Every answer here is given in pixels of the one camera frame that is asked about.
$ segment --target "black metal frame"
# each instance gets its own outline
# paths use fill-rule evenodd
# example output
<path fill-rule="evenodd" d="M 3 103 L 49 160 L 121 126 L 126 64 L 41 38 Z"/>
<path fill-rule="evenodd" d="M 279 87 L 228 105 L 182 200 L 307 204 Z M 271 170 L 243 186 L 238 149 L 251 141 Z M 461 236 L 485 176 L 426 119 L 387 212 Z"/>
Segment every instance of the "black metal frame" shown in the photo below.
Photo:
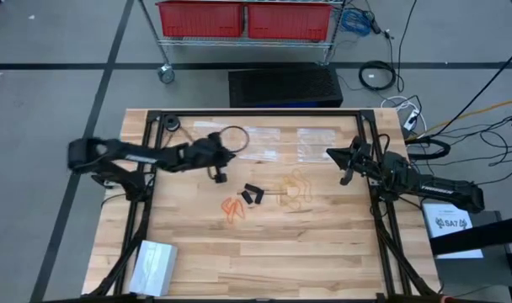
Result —
<path fill-rule="evenodd" d="M 142 138 L 142 145 L 148 146 L 149 141 L 151 139 L 152 134 L 152 125 L 154 122 L 158 122 L 157 126 L 157 136 L 155 140 L 155 148 L 161 148 L 161 145 L 163 143 L 163 118 L 167 114 L 175 114 L 179 117 L 182 116 L 343 116 L 343 117 L 353 117 L 355 118 L 355 122 L 357 124 L 357 130 L 359 133 L 360 138 L 363 141 L 366 141 L 366 133 L 365 133 L 365 126 L 364 122 L 368 123 L 368 126 L 370 127 L 370 133 L 372 136 L 373 144 L 375 146 L 376 150 L 376 158 L 378 161 L 382 158 L 382 151 L 381 151 L 381 144 L 378 139 L 378 131 L 376 127 L 376 117 L 374 115 L 374 110 L 372 109 L 362 109 L 362 110 L 351 110 L 351 109 L 334 109 L 334 110 L 318 110 L 318 109 L 307 109 L 307 110 L 299 110 L 299 109 L 236 109 L 236 110 L 170 110 L 170 111 L 162 111 L 162 110 L 150 110 L 147 112 L 146 117 L 146 126 L 144 129 L 144 136 Z M 145 165 L 139 164 L 137 167 L 137 171 L 143 173 L 144 172 Z M 153 174 L 153 177 L 156 176 L 157 168 L 154 165 L 151 165 L 151 171 L 150 173 Z M 385 229 L 384 225 L 381 222 L 378 222 L 377 218 L 381 218 L 381 211 L 379 208 L 379 204 L 381 203 L 379 200 L 378 194 L 376 193 L 377 186 L 371 184 L 371 182 L 367 179 L 367 183 L 369 186 L 369 190 L 371 192 L 371 206 L 374 213 L 374 220 L 376 229 L 378 227 L 382 227 Z M 151 194 L 148 196 L 147 199 L 142 201 L 144 203 L 144 211 L 142 212 L 142 218 L 141 218 L 141 225 L 140 228 L 142 228 L 142 233 L 139 233 L 139 235 L 133 236 L 134 231 L 134 225 L 136 220 L 136 210 L 138 206 L 138 201 L 133 200 L 131 201 L 131 206 L 129 208 L 129 213 L 127 215 L 127 222 L 125 225 L 125 235 L 123 239 L 122 244 L 122 252 L 125 251 L 131 243 L 131 240 L 133 240 L 134 237 L 141 237 L 140 240 L 144 240 L 147 236 L 147 228 L 149 223 L 149 218 L 151 215 L 151 208 L 152 208 L 152 196 L 153 191 L 155 189 L 155 182 L 152 182 L 150 184 L 150 190 Z M 394 207 L 391 202 L 387 202 L 387 214 L 389 218 L 389 226 L 391 228 L 391 234 L 392 234 L 392 240 L 394 242 L 394 247 L 389 247 L 386 242 L 383 240 L 383 236 L 376 231 L 377 238 L 378 238 L 378 246 L 380 251 L 380 258 L 381 258 L 381 266 L 383 271 L 383 276 L 386 284 L 386 290 L 387 295 L 395 295 L 395 287 L 392 280 L 392 270 L 391 270 L 391 264 L 389 261 L 389 254 L 387 249 L 391 248 L 396 251 L 398 250 L 400 253 L 402 252 L 402 243 L 400 240 L 400 231 L 398 229 L 397 224 L 397 218 L 396 218 L 396 212 L 394 210 Z M 122 268 L 120 269 L 120 274 L 118 275 L 116 281 L 115 281 L 115 287 L 114 287 L 114 295 L 121 295 L 123 284 L 125 281 L 125 267 L 126 267 L 126 261 L 122 264 Z M 400 280 L 401 284 L 403 286 L 403 293 L 405 295 L 411 295 L 411 287 L 409 284 L 408 276 L 406 275 L 406 272 L 402 266 L 398 266 L 400 271 Z M 183 300 L 187 302 L 193 302 L 194 300 Z M 197 300 L 198 302 L 212 302 L 213 300 Z M 253 300 L 221 300 L 228 303 L 240 303 L 245 301 L 252 301 Z M 344 300 L 344 299 L 336 299 L 336 300 L 318 300 L 318 302 L 336 302 L 336 301 L 348 301 L 351 303 L 358 302 L 358 303 L 365 303 L 365 302 L 373 302 L 374 299 L 369 300 Z M 288 300 L 288 302 L 310 302 L 310 300 Z"/>

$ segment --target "wooden tabletop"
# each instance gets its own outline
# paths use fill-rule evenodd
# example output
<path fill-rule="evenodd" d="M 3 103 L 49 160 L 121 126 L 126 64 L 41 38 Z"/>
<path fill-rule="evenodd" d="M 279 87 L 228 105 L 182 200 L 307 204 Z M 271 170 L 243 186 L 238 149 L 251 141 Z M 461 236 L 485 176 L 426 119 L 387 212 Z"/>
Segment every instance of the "wooden tabletop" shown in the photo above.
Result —
<path fill-rule="evenodd" d="M 405 155 L 396 111 L 375 112 L 379 133 L 391 137 L 390 150 Z M 146 115 L 144 109 L 128 109 L 120 139 L 141 144 Z M 341 186 L 343 173 L 324 153 L 331 146 L 349 146 L 357 135 L 355 118 L 248 112 L 243 117 L 180 119 L 192 138 L 226 125 L 249 127 L 250 143 L 226 167 L 227 183 L 215 184 L 205 169 L 157 173 L 147 239 L 179 248 L 169 296 L 372 299 L 376 292 L 385 293 L 366 180 L 355 174 L 348 186 Z M 234 149 L 244 136 L 229 130 L 222 139 Z M 168 145 L 188 140 L 177 131 Z M 240 193 L 245 183 L 265 190 L 261 205 L 244 202 Z M 109 190 L 107 197 L 119 193 L 122 189 Z M 437 291 L 423 216 L 412 205 L 398 201 L 395 207 L 404 252 Z M 128 209 L 124 197 L 104 205 L 83 293 L 94 289 L 119 257 Z M 391 260 L 400 292 L 397 265 Z M 129 265 L 125 292 L 131 272 Z"/>

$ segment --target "wire shelf cart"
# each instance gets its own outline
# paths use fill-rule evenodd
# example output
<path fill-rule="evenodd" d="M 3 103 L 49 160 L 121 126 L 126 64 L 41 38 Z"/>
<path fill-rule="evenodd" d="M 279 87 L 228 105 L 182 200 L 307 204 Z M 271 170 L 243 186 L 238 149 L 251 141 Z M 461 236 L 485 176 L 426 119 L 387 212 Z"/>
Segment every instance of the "wire shelf cart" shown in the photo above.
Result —
<path fill-rule="evenodd" d="M 225 2 L 231 3 L 232 0 L 197 0 L 198 2 Z M 173 82 L 175 74 L 172 64 L 168 59 L 166 47 L 185 45 L 185 46 L 261 46 L 261 47 L 291 47 L 291 48 L 313 48 L 323 50 L 323 60 L 319 61 L 320 65 L 327 65 L 331 59 L 333 48 L 336 46 L 335 40 L 339 32 L 340 20 L 344 13 L 344 7 L 348 0 L 235 0 L 236 3 L 318 3 L 329 4 L 339 7 L 339 13 L 335 15 L 334 26 L 330 27 L 330 35 L 324 41 L 315 40 L 281 40 L 281 39 L 252 39 L 248 38 L 247 26 L 241 37 L 221 38 L 221 37 L 165 37 L 161 39 L 153 25 L 151 16 L 147 10 L 144 0 L 138 0 L 141 10 L 144 13 L 146 21 L 151 29 L 153 38 L 156 41 L 159 51 L 163 56 L 164 65 L 157 70 L 159 80 L 165 84 Z"/>

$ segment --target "white cable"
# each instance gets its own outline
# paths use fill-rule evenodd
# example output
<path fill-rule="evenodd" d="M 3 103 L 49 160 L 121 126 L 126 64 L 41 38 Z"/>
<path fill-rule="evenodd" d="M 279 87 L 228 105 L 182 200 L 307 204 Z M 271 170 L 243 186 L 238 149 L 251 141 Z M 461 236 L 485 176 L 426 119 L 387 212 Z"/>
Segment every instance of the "white cable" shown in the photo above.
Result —
<path fill-rule="evenodd" d="M 409 98 L 406 98 L 404 96 L 392 96 L 389 98 L 384 98 L 383 101 L 381 101 L 380 107 L 384 108 L 383 104 L 385 104 L 385 102 L 387 102 L 388 100 L 393 100 L 393 99 L 403 100 L 399 105 L 394 106 L 394 108 L 397 110 L 397 112 L 401 111 L 402 109 L 406 109 L 408 107 L 412 107 L 413 109 L 419 110 L 419 108 L 417 108 L 417 105 L 409 102 Z M 421 117 L 421 121 L 423 122 L 424 133 L 426 133 L 426 131 L 427 131 L 426 120 L 424 120 L 423 114 L 420 113 L 420 110 L 419 110 L 419 116 Z"/>

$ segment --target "red storage basket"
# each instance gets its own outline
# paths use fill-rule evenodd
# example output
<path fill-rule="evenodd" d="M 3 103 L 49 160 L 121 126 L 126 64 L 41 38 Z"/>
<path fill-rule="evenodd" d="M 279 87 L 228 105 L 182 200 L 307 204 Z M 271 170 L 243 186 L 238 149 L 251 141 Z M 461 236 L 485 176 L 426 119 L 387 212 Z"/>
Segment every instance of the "red storage basket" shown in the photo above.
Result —
<path fill-rule="evenodd" d="M 157 3 L 166 37 L 239 37 L 241 3 L 167 1 Z"/>
<path fill-rule="evenodd" d="M 330 13 L 327 4 L 249 4 L 248 37 L 326 40 Z"/>

